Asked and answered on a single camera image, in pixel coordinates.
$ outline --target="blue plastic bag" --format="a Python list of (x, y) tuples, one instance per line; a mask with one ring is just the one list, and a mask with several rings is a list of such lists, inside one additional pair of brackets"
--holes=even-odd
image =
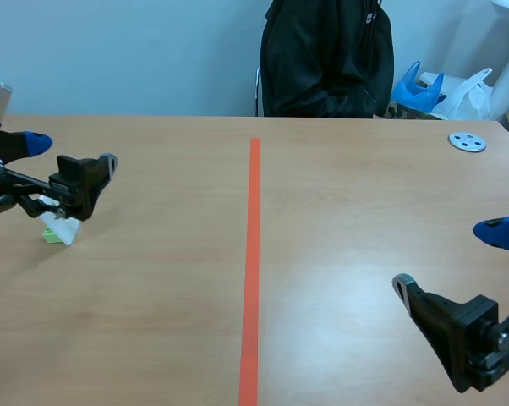
[(439, 100), (444, 74), (440, 74), (431, 87), (422, 87), (416, 85), (419, 69), (420, 62), (415, 62), (391, 93), (391, 99), (420, 112), (431, 112)]

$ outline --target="metal disc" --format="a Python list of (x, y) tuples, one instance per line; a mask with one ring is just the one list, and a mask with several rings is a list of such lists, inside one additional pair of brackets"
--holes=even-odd
[(450, 144), (467, 152), (482, 152), (488, 146), (484, 139), (471, 133), (453, 133), (448, 137)]

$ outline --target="blue fingertip pad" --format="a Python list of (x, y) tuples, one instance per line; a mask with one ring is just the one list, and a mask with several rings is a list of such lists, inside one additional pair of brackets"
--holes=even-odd
[(505, 217), (496, 226), (488, 226), (487, 222), (479, 222), (474, 226), (474, 235), (486, 244), (509, 250), (509, 217)]
[(27, 155), (31, 157), (48, 151), (53, 141), (47, 135), (25, 131), (25, 144), (27, 146)]

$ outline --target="red tape line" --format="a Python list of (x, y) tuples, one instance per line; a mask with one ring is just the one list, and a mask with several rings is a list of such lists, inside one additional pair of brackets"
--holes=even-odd
[(239, 406), (258, 405), (260, 304), (260, 138), (251, 139), (247, 209), (244, 329), (239, 366)]

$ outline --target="person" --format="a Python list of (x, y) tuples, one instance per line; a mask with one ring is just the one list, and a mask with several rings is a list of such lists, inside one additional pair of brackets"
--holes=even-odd
[(273, 0), (262, 37), (264, 114), (383, 116), (394, 72), (381, 0)]

